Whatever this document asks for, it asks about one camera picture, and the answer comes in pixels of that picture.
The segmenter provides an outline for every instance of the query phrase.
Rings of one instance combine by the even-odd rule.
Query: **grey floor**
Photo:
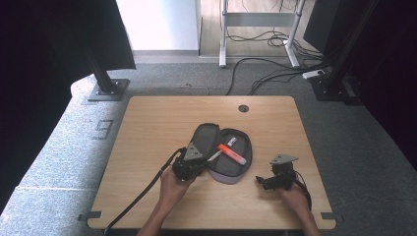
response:
[[[130,80],[121,101],[87,101],[93,77],[72,85],[67,110],[1,214],[0,235],[102,235],[79,216],[92,206],[129,98],[225,95],[234,66],[230,60],[220,69],[215,59],[197,56],[136,59],[137,71],[109,73]],[[239,66],[231,95],[248,94],[252,82],[277,69],[266,63]],[[301,76],[266,83],[255,95],[291,95],[296,101],[337,221],[324,235],[417,235],[416,171],[364,106],[316,101]]]

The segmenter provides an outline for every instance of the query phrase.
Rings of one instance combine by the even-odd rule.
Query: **red marker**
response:
[[[239,164],[241,164],[241,165],[245,165],[246,164],[246,159],[245,158],[243,158],[240,154],[234,152],[232,149],[230,149],[226,145],[220,144],[218,146],[218,148],[220,150],[222,150],[225,154],[227,154],[228,156],[230,156],[232,159],[236,160]]]

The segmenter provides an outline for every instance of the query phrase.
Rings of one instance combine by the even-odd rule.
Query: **desk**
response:
[[[240,105],[249,111],[240,112]],[[214,181],[205,171],[171,211],[163,228],[297,229],[300,224],[274,191],[255,176],[271,177],[269,162],[279,153],[299,157],[300,172],[312,195],[319,228],[332,229],[328,197],[295,101],[290,96],[135,96],[115,141],[91,211],[92,228],[106,226],[148,185],[177,148],[186,147],[200,124],[215,123],[248,134],[252,166],[235,185]],[[141,228],[159,196],[159,181],[113,228]]]

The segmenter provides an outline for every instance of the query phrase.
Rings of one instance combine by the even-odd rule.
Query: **circular hole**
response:
[[[247,105],[240,105],[239,106],[239,111],[242,113],[246,113],[249,111],[249,107]]]

